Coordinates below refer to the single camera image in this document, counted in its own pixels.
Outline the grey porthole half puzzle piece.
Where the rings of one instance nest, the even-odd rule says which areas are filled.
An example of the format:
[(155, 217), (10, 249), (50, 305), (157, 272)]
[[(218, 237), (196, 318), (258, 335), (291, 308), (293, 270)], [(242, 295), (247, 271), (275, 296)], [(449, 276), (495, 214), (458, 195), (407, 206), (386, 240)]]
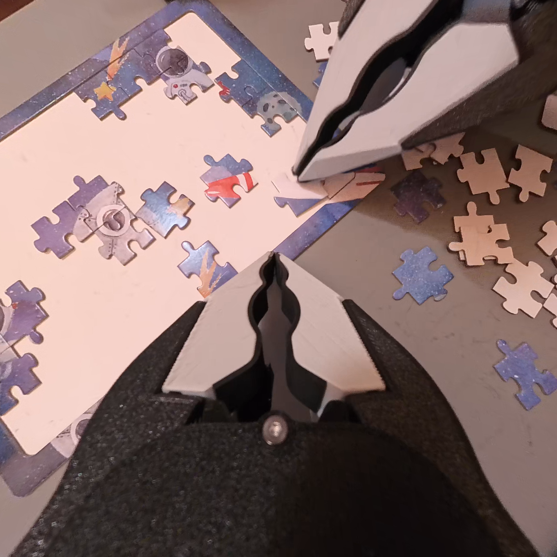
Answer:
[(108, 260), (114, 256), (122, 265), (127, 265), (136, 257), (130, 242), (134, 241), (141, 249), (146, 249), (155, 241), (148, 229), (137, 231), (134, 228), (137, 219), (137, 215), (126, 205), (106, 205), (99, 210), (94, 233), (102, 242), (99, 254), (103, 258)]

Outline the red rocket puzzle piece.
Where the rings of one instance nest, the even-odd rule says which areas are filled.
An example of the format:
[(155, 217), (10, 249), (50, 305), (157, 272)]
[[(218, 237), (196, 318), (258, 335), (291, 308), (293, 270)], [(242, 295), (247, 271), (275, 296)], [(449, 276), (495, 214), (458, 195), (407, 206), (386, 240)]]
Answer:
[(252, 164), (241, 159), (236, 161), (230, 154), (216, 161), (211, 155), (205, 155), (204, 162), (209, 165), (209, 170), (200, 176), (207, 186), (205, 196), (215, 203), (220, 199), (228, 208), (232, 208), (241, 197), (233, 188), (240, 186), (247, 193), (257, 184), (258, 180), (253, 174)]

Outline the grey moon puzzle piece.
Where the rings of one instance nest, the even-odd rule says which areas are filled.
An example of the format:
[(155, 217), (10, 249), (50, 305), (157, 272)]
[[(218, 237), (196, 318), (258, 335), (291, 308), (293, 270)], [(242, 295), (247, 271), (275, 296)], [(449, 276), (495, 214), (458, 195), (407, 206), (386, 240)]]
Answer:
[(276, 116), (290, 122), (296, 116), (302, 115), (301, 105), (286, 92), (278, 93), (269, 86), (256, 91), (252, 86), (247, 86), (245, 93), (248, 101), (242, 106), (244, 112), (250, 117), (261, 116), (264, 121), (261, 129), (269, 137), (281, 130), (281, 126), (274, 121)]

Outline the joined comet star puzzle pieces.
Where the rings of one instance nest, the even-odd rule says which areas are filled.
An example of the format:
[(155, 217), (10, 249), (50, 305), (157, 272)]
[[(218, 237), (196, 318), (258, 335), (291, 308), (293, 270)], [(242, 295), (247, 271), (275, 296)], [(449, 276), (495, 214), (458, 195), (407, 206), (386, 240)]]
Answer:
[(100, 120), (110, 113), (119, 120), (125, 120), (121, 104), (142, 91), (136, 79), (141, 78), (151, 85), (163, 73), (157, 66), (156, 57), (168, 45), (168, 40), (165, 33), (155, 33), (127, 53), (124, 53), (124, 47), (128, 42), (120, 45), (115, 41), (108, 67), (81, 84), (74, 90), (75, 94), (82, 101), (94, 101), (95, 106), (91, 110)]

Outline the grey satellite puzzle piece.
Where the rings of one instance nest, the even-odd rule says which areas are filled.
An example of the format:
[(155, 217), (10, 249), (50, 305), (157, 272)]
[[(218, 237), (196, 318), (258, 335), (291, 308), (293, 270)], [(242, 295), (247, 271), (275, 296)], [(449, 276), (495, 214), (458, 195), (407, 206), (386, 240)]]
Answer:
[(120, 198), (124, 192), (120, 184), (108, 184), (101, 176), (89, 182), (80, 176), (74, 176), (73, 182), (79, 190), (68, 201), (74, 209), (86, 211), (82, 220), (88, 229), (92, 232), (101, 229), (103, 233), (110, 230), (108, 234), (112, 236), (124, 229), (128, 217), (126, 205)]

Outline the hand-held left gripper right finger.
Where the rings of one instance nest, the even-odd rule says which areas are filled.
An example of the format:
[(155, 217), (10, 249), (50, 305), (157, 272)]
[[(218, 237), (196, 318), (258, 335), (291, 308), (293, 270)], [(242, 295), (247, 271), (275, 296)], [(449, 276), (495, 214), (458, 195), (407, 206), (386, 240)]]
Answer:
[(286, 380), (313, 412), (348, 395), (385, 391), (386, 384), (334, 290), (277, 254), (281, 308), (289, 321)]

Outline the blue space puzzle frame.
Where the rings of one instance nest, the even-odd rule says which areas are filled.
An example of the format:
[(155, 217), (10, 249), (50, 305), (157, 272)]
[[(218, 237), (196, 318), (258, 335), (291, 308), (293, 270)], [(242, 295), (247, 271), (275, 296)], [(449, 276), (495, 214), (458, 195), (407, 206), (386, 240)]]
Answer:
[[(108, 67), (113, 44), (127, 41), (124, 53), (153, 34), (165, 33), (168, 45), (181, 47), (197, 64), (207, 63), (214, 85), (205, 92), (192, 85), (197, 98), (185, 105), (164, 94), (160, 78), (121, 104), (126, 114), (104, 119), (92, 112), (94, 101), (82, 101), (74, 90)], [(210, 241), (219, 251), (216, 262), (229, 262), (241, 272), (266, 251), (278, 248), (296, 258), (351, 211), (361, 199), (320, 203), (297, 217), (275, 202), (271, 179), (290, 172), (312, 102), (281, 73), (210, 2), (172, 2), (132, 31), (1, 119), (1, 303), (22, 281), (45, 295), (40, 305), (48, 317), (36, 327), (43, 342), (28, 337), (15, 349), (37, 360), (33, 372), (40, 385), (29, 394), (18, 387), (18, 403), (1, 415), (1, 479), (16, 497), (31, 494), (73, 453), (98, 401), (139, 353), (193, 303), (204, 298), (200, 280), (178, 269), (187, 253), (182, 242), (198, 248)], [(265, 87), (286, 92), (302, 107), (272, 137), (259, 115), (250, 117), (234, 100), (224, 102), (215, 78), (236, 78), (231, 67), (245, 60)], [(235, 186), (241, 199), (228, 208), (205, 196), (200, 176), (209, 170), (203, 158), (216, 161), (230, 154), (248, 160), (258, 184), (249, 192)], [(146, 249), (132, 241), (136, 257), (122, 265), (99, 254), (100, 238), (88, 229), (81, 211), (67, 241), (74, 250), (63, 259), (41, 253), (31, 224), (68, 201), (79, 189), (74, 176), (86, 182), (101, 176), (117, 182), (120, 198), (131, 212), (144, 204), (143, 191), (168, 182), (195, 205), (185, 229), (167, 238), (141, 219), (155, 241)]]

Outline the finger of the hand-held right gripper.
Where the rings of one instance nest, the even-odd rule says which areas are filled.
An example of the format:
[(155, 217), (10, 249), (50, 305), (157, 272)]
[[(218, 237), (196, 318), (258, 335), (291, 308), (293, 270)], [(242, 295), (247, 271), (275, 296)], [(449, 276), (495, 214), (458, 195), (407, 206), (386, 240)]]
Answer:
[(358, 116), (342, 139), (321, 149), (299, 171), (299, 180), (324, 179), (399, 154), (406, 139), (518, 60), (509, 23), (455, 24), (425, 52), (399, 92)]
[(351, 19), (339, 26), (296, 158), (296, 172), (308, 173), (310, 163), (329, 143), (338, 125), (360, 108), (370, 85), (358, 88), (382, 50), (412, 31), (436, 1), (362, 1)]

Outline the blue starry puzzle piece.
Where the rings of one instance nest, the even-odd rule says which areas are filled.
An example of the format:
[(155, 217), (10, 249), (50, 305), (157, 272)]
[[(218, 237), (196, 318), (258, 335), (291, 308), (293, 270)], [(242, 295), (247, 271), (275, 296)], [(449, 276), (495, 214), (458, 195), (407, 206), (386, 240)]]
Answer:
[(408, 249), (400, 255), (400, 259), (403, 264), (393, 271), (393, 275), (402, 286), (394, 292), (394, 300), (410, 294), (421, 305), (430, 297), (435, 301), (446, 297), (448, 292), (444, 286), (454, 275), (445, 265), (437, 270), (429, 269), (429, 265), (437, 260), (436, 254), (429, 247), (423, 247), (418, 252)]
[(511, 349), (505, 340), (499, 339), (497, 346), (500, 352), (505, 354), (505, 358), (493, 367), (503, 380), (513, 379), (517, 383), (520, 390), (516, 398), (525, 410), (532, 410), (541, 401), (534, 386), (538, 386), (544, 395), (556, 391), (556, 377), (549, 371), (540, 372), (537, 369), (535, 360), (538, 355), (529, 344), (522, 343), (517, 348)]

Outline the white astronaut puzzle piece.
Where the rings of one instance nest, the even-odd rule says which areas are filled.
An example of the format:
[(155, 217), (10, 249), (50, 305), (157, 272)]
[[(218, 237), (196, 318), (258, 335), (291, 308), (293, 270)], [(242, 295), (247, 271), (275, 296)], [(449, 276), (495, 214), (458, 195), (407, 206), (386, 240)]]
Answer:
[(210, 66), (201, 62), (197, 64), (181, 47), (163, 47), (155, 59), (161, 70), (160, 77), (165, 82), (164, 94), (169, 99), (178, 97), (185, 105), (197, 98), (191, 86), (197, 86), (201, 92), (210, 89), (214, 82), (208, 76)]

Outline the pile of puzzle pieces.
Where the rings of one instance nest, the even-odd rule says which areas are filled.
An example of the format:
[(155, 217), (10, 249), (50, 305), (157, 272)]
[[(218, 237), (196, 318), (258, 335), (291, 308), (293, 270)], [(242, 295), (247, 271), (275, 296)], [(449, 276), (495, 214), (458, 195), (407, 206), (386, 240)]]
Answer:
[[(455, 24), (463, 22), (484, 23), (467, 22), (465, 20), (460, 20), (457, 23), (449, 25), (448, 30)], [(418, 57), (417, 65), (423, 55), (424, 53), (420, 54), (420, 56)], [(409, 77), (412, 73), (414, 73), (416, 68), (412, 69)], [(399, 89), (397, 89), (397, 92), (399, 92), (399, 90), (404, 86), (408, 78), (403, 79), (402, 85)], [(386, 100), (382, 101), (379, 107), (384, 105), (392, 97), (393, 96), (390, 96)], [(365, 113), (360, 110), (357, 115), (351, 115), (349, 117), (349, 123), (346, 124), (346, 126), (338, 133), (336, 130), (332, 140), (327, 143), (325, 147), (330, 147), (334, 143), (337, 143), (340, 139), (342, 139), (358, 116), (373, 112), (376, 109), (377, 108)], [(448, 140), (450, 137), (458, 135), (462, 135), (461, 132), (455, 133), (450, 136), (445, 136), (443, 138), (439, 138), (430, 142), (435, 144), (436, 146), (434, 151), (432, 152), (432, 155), (437, 150), (437, 144), (442, 143), (442, 140)], [(543, 185), (543, 183), (541, 182), (540, 177), (542, 172), (549, 172), (550, 162), (548, 157), (541, 155), (536, 151), (533, 151), (522, 145), (519, 145), (516, 151), (516, 156), (518, 157), (518, 160), (520, 162), (519, 169), (511, 170), (509, 177), (507, 178), (507, 175), (505, 175), (495, 149), (483, 150), (481, 152), (481, 156), (483, 157), (483, 162), (479, 163), (474, 153), (463, 153), (457, 155), (462, 165), (462, 168), (457, 169), (457, 176), (461, 182), (469, 184), (472, 194), (487, 193), (490, 197), (490, 203), (493, 205), (497, 205), (500, 201), (498, 190), (508, 188), (510, 185), (517, 185), (519, 188), (521, 188), (519, 195), (521, 201), (523, 200), (522, 198), (524, 198), (524, 201), (526, 201), (530, 193), (534, 193), (534, 195), (542, 197), (541, 190), (545, 188), (545, 185)], [(479, 228), (474, 228), (472, 225), (464, 224), (464, 221), (468, 222), (472, 219), (472, 217), (468, 216), (466, 218), (459, 218), (461, 220), (457, 220), (455, 218), (455, 223), (456, 225), (460, 223), (464, 226), (463, 232), (461, 231), (462, 241), (460, 243), (453, 242), (449, 244), (449, 249), (451, 251), (464, 253), (467, 265), (483, 265), (484, 256), (493, 258), (496, 255), (501, 255), (503, 252), (508, 252), (509, 255), (512, 255), (512, 253), (509, 251), (510, 247), (499, 248), (497, 244), (499, 240), (509, 239), (508, 234), (506, 236), (501, 235), (503, 232), (506, 233), (506, 228), (503, 225), (489, 225), (489, 232), (479, 232)], [(492, 288), (496, 293), (498, 293), (499, 296), (502, 296), (504, 298), (505, 301), (502, 304), (503, 308), (513, 314), (516, 314), (518, 311), (522, 311), (526, 315), (533, 318), (537, 316), (540, 309), (544, 307), (555, 315), (553, 323), (556, 327), (556, 294), (554, 294), (553, 292), (554, 288), (552, 290), (548, 290), (549, 282), (541, 277), (540, 266), (537, 264), (536, 266), (534, 265), (534, 263), (528, 263), (527, 265), (524, 265), (515, 258), (512, 258), (509, 261), (505, 260), (505, 264), (505, 272), (513, 275), (516, 278), (515, 283), (510, 283), (502, 277), (498, 279), (498, 281)], [(545, 295), (546, 290), (547, 296), (545, 297), (543, 305), (532, 298), (532, 292), (537, 292), (539, 295)]]

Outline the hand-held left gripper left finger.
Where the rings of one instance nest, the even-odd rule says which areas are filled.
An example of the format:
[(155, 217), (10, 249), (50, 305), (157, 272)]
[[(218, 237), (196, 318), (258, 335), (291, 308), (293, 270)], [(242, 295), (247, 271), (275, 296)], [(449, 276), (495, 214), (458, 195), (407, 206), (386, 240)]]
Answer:
[(218, 383), (255, 356), (256, 324), (248, 317), (248, 304), (267, 284), (261, 270), (272, 255), (265, 253), (207, 298), (162, 385), (164, 394), (223, 399)]

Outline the plain purple puzzle piece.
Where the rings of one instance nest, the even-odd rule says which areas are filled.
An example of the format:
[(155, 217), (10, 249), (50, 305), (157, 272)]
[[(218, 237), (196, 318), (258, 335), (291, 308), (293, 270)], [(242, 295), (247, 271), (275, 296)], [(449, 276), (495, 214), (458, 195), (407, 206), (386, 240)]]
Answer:
[(38, 235), (34, 246), (41, 253), (52, 252), (58, 259), (63, 259), (74, 250), (74, 247), (67, 241), (67, 236), (73, 234), (80, 212), (66, 200), (54, 207), (52, 212), (59, 218), (57, 223), (42, 216), (31, 224), (32, 229)]

